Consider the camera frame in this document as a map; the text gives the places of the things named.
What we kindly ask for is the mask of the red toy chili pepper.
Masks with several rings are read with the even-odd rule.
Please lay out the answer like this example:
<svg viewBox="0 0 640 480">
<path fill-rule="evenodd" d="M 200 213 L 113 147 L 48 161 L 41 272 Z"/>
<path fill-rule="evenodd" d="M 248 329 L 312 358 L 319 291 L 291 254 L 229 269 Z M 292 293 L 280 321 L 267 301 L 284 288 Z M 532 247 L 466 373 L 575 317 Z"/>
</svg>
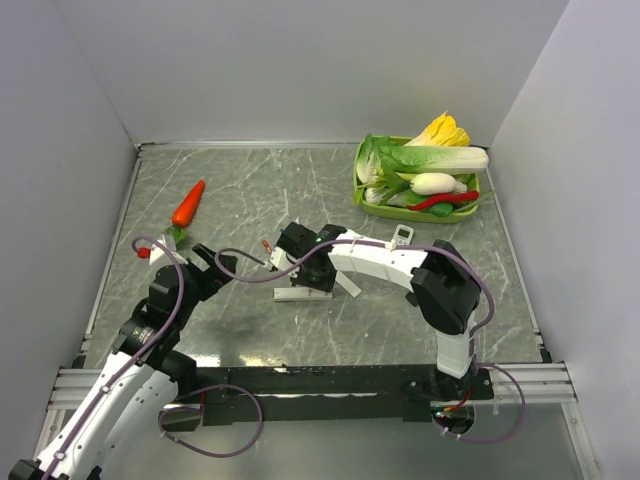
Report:
<svg viewBox="0 0 640 480">
<path fill-rule="evenodd" d="M 480 193 L 477 190 L 468 191 L 465 193 L 446 193 L 446 194 L 438 194 L 427 198 L 421 203 L 415 205 L 409 205 L 408 209 L 410 211 L 422 211 L 427 210 L 437 204 L 440 203 L 449 203 L 449 204 L 464 204 L 468 202 L 472 202 L 478 200 L 480 197 Z"/>
</svg>

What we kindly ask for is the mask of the green toy pepper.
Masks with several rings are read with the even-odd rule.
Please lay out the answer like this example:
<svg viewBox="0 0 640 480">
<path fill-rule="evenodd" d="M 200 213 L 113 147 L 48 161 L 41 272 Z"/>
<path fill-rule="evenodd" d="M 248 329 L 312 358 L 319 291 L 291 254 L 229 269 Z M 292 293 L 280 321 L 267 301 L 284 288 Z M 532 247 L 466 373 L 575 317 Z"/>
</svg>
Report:
<svg viewBox="0 0 640 480">
<path fill-rule="evenodd" d="M 434 204 L 428 209 L 428 213 L 439 218 L 446 218 L 454 211 L 454 206 L 449 202 Z"/>
</svg>

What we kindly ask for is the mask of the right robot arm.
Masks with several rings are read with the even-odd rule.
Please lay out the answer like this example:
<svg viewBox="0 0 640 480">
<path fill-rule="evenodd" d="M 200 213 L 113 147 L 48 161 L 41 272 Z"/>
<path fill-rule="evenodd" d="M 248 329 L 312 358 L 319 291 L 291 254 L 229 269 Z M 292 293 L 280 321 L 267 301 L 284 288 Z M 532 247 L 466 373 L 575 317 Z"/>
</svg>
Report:
<svg viewBox="0 0 640 480">
<path fill-rule="evenodd" d="M 436 241 L 431 251 L 424 251 L 338 225 L 327 224 L 316 233 L 292 222 L 281 231 L 270 262 L 277 270 L 290 269 L 294 286 L 317 291 L 330 292 L 346 272 L 405 288 L 408 301 L 436 331 L 438 390 L 454 399 L 471 387 L 472 330 L 481 286 L 450 243 Z"/>
</svg>

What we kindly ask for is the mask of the green toy bok choy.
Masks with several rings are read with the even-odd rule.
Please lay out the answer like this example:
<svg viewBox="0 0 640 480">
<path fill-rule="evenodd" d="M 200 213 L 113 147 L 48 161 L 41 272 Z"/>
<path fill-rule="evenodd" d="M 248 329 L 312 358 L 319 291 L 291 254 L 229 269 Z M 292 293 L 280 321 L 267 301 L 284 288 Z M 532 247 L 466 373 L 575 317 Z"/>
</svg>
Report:
<svg viewBox="0 0 640 480">
<path fill-rule="evenodd" d="M 376 204 L 386 205 L 396 194 L 409 188 L 409 183 L 399 175 L 381 175 L 377 180 L 368 184 L 357 185 L 353 195 L 353 203 L 360 204 L 366 201 L 366 191 L 372 190 L 377 199 Z"/>
</svg>

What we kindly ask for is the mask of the yellow toy cabbage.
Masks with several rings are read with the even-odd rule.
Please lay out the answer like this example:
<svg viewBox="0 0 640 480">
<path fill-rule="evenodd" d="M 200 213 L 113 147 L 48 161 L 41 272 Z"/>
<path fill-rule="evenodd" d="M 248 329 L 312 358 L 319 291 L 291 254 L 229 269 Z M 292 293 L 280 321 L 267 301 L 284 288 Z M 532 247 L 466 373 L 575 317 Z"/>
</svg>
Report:
<svg viewBox="0 0 640 480">
<path fill-rule="evenodd" d="M 468 147 L 471 139 L 468 133 L 457 125 L 453 116 L 447 111 L 435 118 L 406 146 Z"/>
</svg>

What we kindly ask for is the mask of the toy napa cabbage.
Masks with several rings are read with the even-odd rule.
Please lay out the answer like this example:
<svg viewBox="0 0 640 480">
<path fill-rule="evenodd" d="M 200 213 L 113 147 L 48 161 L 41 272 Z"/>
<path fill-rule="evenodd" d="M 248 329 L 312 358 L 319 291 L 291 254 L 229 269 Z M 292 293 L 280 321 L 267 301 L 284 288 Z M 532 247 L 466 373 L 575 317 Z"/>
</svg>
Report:
<svg viewBox="0 0 640 480">
<path fill-rule="evenodd" d="M 406 146 L 405 137 L 367 135 L 355 158 L 357 185 L 383 181 L 384 166 L 397 174 L 445 173 L 476 174 L 489 164 L 487 152 L 479 147 Z"/>
</svg>

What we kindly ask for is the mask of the white remote control body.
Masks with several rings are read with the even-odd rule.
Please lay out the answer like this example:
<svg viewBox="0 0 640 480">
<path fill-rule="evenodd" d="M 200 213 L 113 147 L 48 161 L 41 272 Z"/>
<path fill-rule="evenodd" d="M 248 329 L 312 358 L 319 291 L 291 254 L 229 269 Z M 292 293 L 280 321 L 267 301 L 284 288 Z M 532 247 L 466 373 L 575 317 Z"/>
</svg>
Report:
<svg viewBox="0 0 640 480">
<path fill-rule="evenodd" d="M 327 301 L 332 299 L 331 292 L 305 287 L 284 287 L 273 289 L 274 302 Z"/>
</svg>

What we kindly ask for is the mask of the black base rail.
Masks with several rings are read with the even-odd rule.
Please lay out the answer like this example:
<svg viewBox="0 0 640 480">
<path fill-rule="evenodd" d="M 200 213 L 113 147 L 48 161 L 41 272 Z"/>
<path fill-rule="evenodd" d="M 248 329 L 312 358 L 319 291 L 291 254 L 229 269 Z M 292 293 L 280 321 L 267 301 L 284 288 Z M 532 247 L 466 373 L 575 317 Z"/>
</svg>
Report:
<svg viewBox="0 0 640 480">
<path fill-rule="evenodd" d="M 494 398 L 486 369 L 455 379 L 433 364 L 202 367 L 169 397 L 200 405 L 206 426 L 399 418 L 429 422 L 438 405 Z"/>
</svg>

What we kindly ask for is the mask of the orange toy carrot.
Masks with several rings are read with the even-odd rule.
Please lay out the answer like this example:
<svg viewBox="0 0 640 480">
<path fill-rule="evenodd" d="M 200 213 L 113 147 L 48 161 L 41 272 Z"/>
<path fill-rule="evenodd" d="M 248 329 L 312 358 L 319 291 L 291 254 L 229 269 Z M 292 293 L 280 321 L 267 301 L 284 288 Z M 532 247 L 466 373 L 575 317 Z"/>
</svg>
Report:
<svg viewBox="0 0 640 480">
<path fill-rule="evenodd" d="M 168 229 L 168 232 L 176 244 L 179 244 L 186 238 L 186 229 L 196 215 L 205 188 L 205 181 L 199 180 L 174 211 L 171 218 L 172 225 Z"/>
</svg>

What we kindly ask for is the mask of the green plastic basket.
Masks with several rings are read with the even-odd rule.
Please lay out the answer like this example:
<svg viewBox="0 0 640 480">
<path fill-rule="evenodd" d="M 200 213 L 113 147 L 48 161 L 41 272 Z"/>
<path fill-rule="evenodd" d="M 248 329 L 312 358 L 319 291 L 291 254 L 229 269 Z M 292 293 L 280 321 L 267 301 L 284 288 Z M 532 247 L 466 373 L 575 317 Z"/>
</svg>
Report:
<svg viewBox="0 0 640 480">
<path fill-rule="evenodd" d="M 357 184 L 355 182 L 354 173 L 353 173 L 353 185 L 354 185 L 354 191 L 355 191 Z M 396 172 L 389 169 L 387 166 L 384 166 L 384 174 L 392 175 L 393 173 L 397 174 Z M 411 190 L 410 181 L 413 177 L 416 176 L 413 174 L 409 174 L 409 175 L 397 174 L 409 183 L 409 188 L 401 193 L 396 194 L 386 205 L 376 204 L 377 199 L 373 196 L 372 190 L 366 191 L 366 201 L 363 201 L 362 203 L 356 204 L 356 205 L 359 205 L 362 208 L 362 210 L 364 210 L 365 212 L 371 215 L 382 217 L 382 218 L 393 219 L 393 220 L 403 220 L 403 221 L 422 222 L 422 223 L 437 223 L 437 224 L 458 223 L 466 219 L 467 217 L 471 216 L 473 213 L 475 213 L 475 211 L 478 209 L 478 205 L 483 200 L 493 195 L 493 192 L 491 190 L 482 191 L 480 189 L 480 181 L 479 181 L 480 173 L 456 175 L 456 176 L 451 175 L 455 177 L 458 181 L 466 184 L 468 187 L 468 191 L 477 190 L 480 193 L 480 197 L 478 200 L 475 200 L 472 202 L 468 202 L 464 204 L 454 204 L 453 205 L 454 211 L 446 218 L 439 218 L 434 215 L 431 215 L 428 213 L 428 209 L 422 210 L 422 211 L 410 211 L 408 209 L 409 205 L 415 205 L 415 204 L 421 203 L 427 198 L 434 196 L 434 195 L 430 195 L 430 196 L 418 195 Z"/>
</svg>

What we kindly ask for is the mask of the white remote battery cover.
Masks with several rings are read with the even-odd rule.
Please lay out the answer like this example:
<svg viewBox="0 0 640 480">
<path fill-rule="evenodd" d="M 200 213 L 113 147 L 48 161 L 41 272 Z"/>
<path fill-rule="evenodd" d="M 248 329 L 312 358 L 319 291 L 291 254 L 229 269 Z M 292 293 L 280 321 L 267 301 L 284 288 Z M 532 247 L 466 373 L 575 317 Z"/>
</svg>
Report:
<svg viewBox="0 0 640 480">
<path fill-rule="evenodd" d="M 362 292 L 362 290 L 343 272 L 336 273 L 335 281 L 353 298 L 357 298 Z"/>
</svg>

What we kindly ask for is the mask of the white toy radish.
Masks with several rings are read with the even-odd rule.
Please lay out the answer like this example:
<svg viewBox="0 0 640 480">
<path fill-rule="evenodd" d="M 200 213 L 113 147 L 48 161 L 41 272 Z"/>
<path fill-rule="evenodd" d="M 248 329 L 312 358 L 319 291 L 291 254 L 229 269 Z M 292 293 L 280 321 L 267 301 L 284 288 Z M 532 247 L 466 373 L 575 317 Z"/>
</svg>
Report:
<svg viewBox="0 0 640 480">
<path fill-rule="evenodd" d="M 462 194 L 468 191 L 466 184 L 445 173 L 421 173 L 410 181 L 411 190 L 423 196 L 438 194 Z"/>
</svg>

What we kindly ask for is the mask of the small white remote control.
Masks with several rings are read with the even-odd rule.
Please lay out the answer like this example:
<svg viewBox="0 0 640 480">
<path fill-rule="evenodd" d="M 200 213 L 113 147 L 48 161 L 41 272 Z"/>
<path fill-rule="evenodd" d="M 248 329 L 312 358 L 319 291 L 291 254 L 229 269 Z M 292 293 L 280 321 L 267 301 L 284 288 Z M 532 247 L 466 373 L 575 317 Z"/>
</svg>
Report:
<svg viewBox="0 0 640 480">
<path fill-rule="evenodd" d="M 398 224 L 392 236 L 392 243 L 396 246 L 405 246 L 412 243 L 414 237 L 414 229 L 412 227 Z"/>
</svg>

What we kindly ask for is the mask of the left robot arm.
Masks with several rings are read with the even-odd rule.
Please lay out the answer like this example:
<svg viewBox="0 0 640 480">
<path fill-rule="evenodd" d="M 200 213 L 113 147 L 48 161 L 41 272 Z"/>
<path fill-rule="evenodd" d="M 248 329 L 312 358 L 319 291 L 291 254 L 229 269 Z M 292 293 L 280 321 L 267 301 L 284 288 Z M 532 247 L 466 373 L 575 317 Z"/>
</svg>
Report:
<svg viewBox="0 0 640 480">
<path fill-rule="evenodd" d="M 166 404 L 195 395 L 196 362 L 175 347 L 198 303 L 230 282 L 237 259 L 201 244 L 193 251 L 207 269 L 165 255 L 85 399 L 36 459 L 15 464 L 10 478 L 109 479 L 137 430 Z"/>
</svg>

